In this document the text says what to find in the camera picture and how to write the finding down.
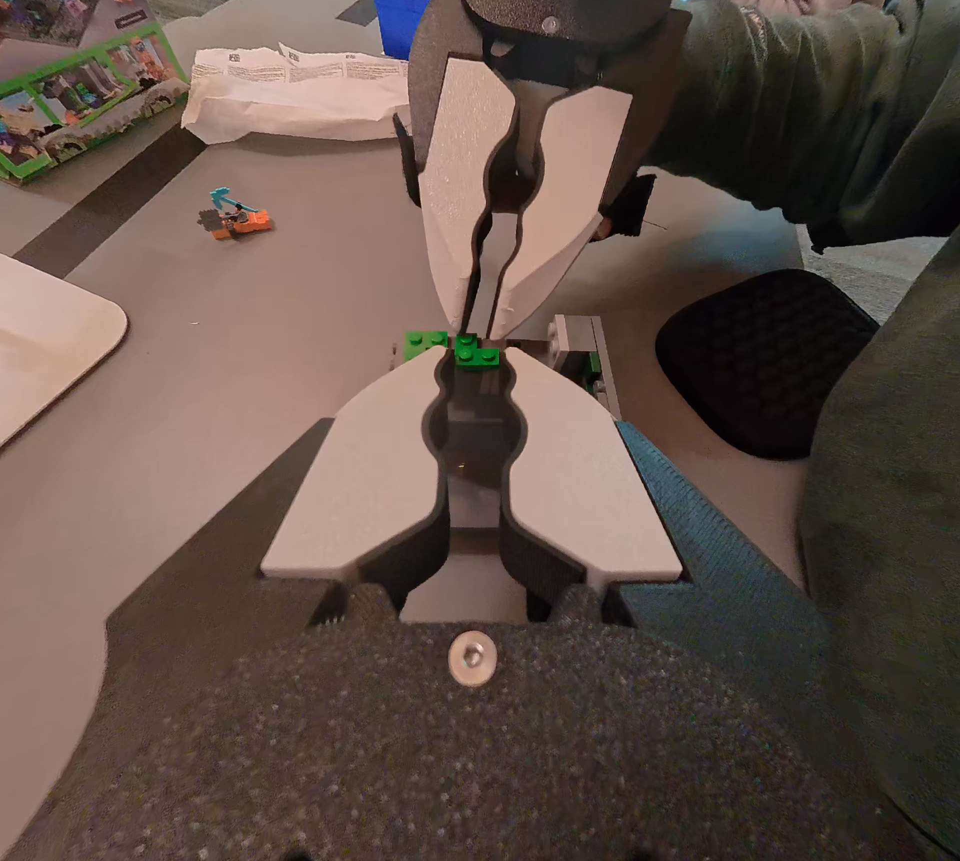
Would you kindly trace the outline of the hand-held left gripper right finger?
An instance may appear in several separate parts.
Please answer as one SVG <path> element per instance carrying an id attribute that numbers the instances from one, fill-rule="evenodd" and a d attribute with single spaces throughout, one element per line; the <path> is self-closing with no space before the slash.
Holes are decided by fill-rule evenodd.
<path id="1" fill-rule="evenodd" d="M 684 566 L 614 416 L 517 347 L 505 353 L 499 557 L 531 620 L 585 586 L 677 584 Z"/>

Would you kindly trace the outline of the grey brick build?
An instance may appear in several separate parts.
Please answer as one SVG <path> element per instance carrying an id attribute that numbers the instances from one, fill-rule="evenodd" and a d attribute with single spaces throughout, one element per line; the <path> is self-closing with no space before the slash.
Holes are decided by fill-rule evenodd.
<path id="1" fill-rule="evenodd" d="M 622 414 L 601 318 L 554 315 L 545 339 L 512 339 L 501 349 L 519 348 L 550 370 L 587 391 L 616 419 Z M 455 531 L 498 527 L 502 468 L 509 452 L 505 437 L 505 380 L 493 369 L 468 372 L 456 380 L 446 407 L 447 466 L 451 525 Z"/>

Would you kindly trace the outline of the white paper bag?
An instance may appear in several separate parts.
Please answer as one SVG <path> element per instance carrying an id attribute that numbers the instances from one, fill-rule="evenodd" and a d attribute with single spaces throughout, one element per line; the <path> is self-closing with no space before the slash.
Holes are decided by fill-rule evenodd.
<path id="1" fill-rule="evenodd" d="M 367 142 L 410 124 L 408 63 L 362 52 L 203 49 L 181 126 L 206 145 L 247 135 Z"/>

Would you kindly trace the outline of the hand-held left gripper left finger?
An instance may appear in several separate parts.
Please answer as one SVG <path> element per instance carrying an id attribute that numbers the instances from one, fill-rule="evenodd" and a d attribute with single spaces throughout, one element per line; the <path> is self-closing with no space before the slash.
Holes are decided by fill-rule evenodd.
<path id="1" fill-rule="evenodd" d="M 430 347 L 336 414 L 261 560 L 266 578 L 376 584 L 400 612 L 445 564 L 450 355 Z"/>

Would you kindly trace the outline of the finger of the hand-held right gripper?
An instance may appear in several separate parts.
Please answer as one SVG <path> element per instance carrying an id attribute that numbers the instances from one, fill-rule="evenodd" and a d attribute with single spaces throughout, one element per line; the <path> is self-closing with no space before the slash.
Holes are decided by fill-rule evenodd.
<path id="1" fill-rule="evenodd" d="M 490 214 L 489 171 L 517 122 L 517 100 L 481 60 L 450 57 L 419 195 L 429 268 L 450 331 L 470 320 L 476 231 Z"/>
<path id="2" fill-rule="evenodd" d="M 519 213 L 486 336 L 502 340 L 549 298 L 596 229 L 632 96 L 589 87 L 555 99 L 538 136 L 541 174 Z"/>

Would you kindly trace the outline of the small green brick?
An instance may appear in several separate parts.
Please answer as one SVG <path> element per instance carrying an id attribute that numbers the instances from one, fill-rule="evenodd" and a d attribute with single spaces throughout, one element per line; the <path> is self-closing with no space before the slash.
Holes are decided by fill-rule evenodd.
<path id="1" fill-rule="evenodd" d="M 490 373 L 500 367 L 501 349 L 486 344 L 476 334 L 457 335 L 453 340 L 454 367 L 464 373 Z"/>

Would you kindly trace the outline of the white and wooden book stand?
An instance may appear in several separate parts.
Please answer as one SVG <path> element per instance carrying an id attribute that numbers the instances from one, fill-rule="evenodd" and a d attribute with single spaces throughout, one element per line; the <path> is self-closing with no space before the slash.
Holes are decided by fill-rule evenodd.
<path id="1" fill-rule="evenodd" d="M 1 256 L 1 445 L 6 446 L 123 342 L 113 301 Z"/>

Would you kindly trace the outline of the small orange brick figure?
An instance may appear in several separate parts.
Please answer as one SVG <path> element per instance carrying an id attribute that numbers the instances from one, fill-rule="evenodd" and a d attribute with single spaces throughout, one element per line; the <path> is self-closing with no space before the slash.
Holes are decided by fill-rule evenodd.
<path id="1" fill-rule="evenodd" d="M 266 210 L 234 199 L 229 187 L 214 189 L 210 192 L 210 199 L 212 206 L 198 212 L 197 225 L 217 241 L 237 240 L 274 230 L 274 222 Z"/>

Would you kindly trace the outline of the green toy brick set box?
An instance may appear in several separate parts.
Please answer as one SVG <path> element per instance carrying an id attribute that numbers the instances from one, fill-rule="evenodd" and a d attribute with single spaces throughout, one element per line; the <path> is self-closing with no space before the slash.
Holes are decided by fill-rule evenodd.
<path id="1" fill-rule="evenodd" d="M 21 185 L 189 90 L 147 0 L 1 0 L 1 179 Z"/>

